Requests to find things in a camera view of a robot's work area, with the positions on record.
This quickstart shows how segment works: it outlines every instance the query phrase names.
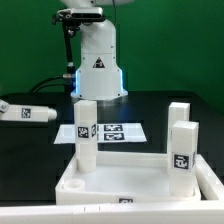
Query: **black table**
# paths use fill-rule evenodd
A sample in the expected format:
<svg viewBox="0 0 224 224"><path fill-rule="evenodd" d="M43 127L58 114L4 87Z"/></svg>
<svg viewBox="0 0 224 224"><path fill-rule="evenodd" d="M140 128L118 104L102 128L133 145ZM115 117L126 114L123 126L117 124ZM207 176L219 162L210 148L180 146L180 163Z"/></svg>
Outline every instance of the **black table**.
<svg viewBox="0 0 224 224"><path fill-rule="evenodd" d="M0 206L55 204L55 186L75 152L73 144L54 145L61 124L73 124L73 102L63 93L15 93L10 104L43 105L58 111L56 121L0 121ZM99 144L99 150L165 153L168 107L191 104L190 120L200 125L198 153L224 182L224 116L191 92L129 92L127 100L98 106L98 123L141 123L146 143Z"/></svg>

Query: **marker on block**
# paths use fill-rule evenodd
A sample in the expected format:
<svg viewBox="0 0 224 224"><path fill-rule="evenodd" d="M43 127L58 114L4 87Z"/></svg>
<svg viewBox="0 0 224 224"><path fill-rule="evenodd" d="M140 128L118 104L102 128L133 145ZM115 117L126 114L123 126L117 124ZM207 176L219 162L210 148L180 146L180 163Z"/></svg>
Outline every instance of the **marker on block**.
<svg viewBox="0 0 224 224"><path fill-rule="evenodd" d="M192 197L195 188L195 156L198 143L197 122L177 121L172 127L169 169L170 194Z"/></svg>
<svg viewBox="0 0 224 224"><path fill-rule="evenodd" d="M92 172L96 169L97 144L97 103L80 100L74 104L75 145L78 169Z"/></svg>

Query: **white tray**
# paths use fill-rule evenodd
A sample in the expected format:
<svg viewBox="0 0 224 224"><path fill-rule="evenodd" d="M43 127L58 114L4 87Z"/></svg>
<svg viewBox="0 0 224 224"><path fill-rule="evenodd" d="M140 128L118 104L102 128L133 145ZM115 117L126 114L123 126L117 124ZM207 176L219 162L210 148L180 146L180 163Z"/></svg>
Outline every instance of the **white tray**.
<svg viewBox="0 0 224 224"><path fill-rule="evenodd" d="M56 186L56 202L74 205L201 200L196 178L193 197L170 195L166 167L166 154L98 152L96 170L81 173L74 156Z"/></svg>
<svg viewBox="0 0 224 224"><path fill-rule="evenodd" d="M102 174L108 172L107 168L115 168L114 170L123 170L123 176L132 175L133 169L140 171L146 169L149 171L150 176L155 174L158 169L158 173L161 174L162 182L167 182L167 177L165 175L167 156L164 154L137 154L137 153L115 153L115 152L99 152L97 158L97 171L94 175ZM68 168L63 174L61 180L56 187L57 203L63 204L71 202L80 203L82 205L57 205L57 206L35 206L35 207L9 207L0 208L0 223L7 224L117 224L117 223L153 223L153 224L223 224L224 223L224 186L221 181L217 178L215 173L211 170L205 160L197 155L196 157L196 177L198 185L205 195L207 200L201 201L199 192L196 190L194 197L188 198L171 198L167 195L167 188L164 186L159 186L159 189L165 189L165 191L160 191L155 189L154 196L152 196L152 191L148 191L149 188L154 186L152 183L157 179L158 176L153 175L147 183L149 187L144 189L147 192L138 192L137 188L135 192L114 192L118 186L109 186L104 183L104 175L98 176L98 180L102 180L96 183L93 188L90 185L90 177L86 178L86 190L77 192L77 189L71 189L66 191L64 185L67 181L73 178L79 177L80 174L76 171L76 160L75 157L71 160ZM143 183L143 179L140 178L142 175L137 175L135 173L135 178L139 180L138 183ZM114 183L116 180L114 177L108 176L107 179L111 179L110 182ZM109 192L98 191L99 186L110 188ZM120 196L133 197L134 200L143 201L149 200L147 203L122 203L122 204L111 204L104 203L108 200L117 201Z"/></svg>

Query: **tall white block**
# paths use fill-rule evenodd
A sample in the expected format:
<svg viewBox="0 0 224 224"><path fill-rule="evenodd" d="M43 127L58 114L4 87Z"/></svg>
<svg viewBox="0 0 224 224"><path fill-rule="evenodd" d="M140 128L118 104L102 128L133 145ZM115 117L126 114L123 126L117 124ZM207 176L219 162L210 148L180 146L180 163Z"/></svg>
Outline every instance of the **tall white block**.
<svg viewBox="0 0 224 224"><path fill-rule="evenodd" d="M176 103L173 102L169 106L168 114L168 130L167 130L167 155L168 155L168 168L171 167L171 138L172 138L172 126L176 121L189 121L190 104L189 103Z"/></svg>
<svg viewBox="0 0 224 224"><path fill-rule="evenodd" d="M92 172L96 169L97 144L97 103L80 100L74 104L75 142L78 169Z"/></svg>
<svg viewBox="0 0 224 224"><path fill-rule="evenodd" d="M171 158L168 168L170 194L191 197L195 188L195 156L198 143L197 122L177 121L172 127Z"/></svg>

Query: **green wall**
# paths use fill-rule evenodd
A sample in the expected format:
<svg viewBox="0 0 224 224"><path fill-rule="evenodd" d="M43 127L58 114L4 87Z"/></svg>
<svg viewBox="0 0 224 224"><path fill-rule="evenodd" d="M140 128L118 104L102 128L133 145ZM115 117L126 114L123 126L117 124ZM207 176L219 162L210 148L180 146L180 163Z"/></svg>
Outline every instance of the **green wall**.
<svg viewBox="0 0 224 224"><path fill-rule="evenodd" d="M0 94L66 71L58 0L0 4ZM112 7L106 14L113 20ZM117 7L118 64L128 90L190 90L224 113L224 1L136 0ZM79 35L72 40L80 64Z"/></svg>

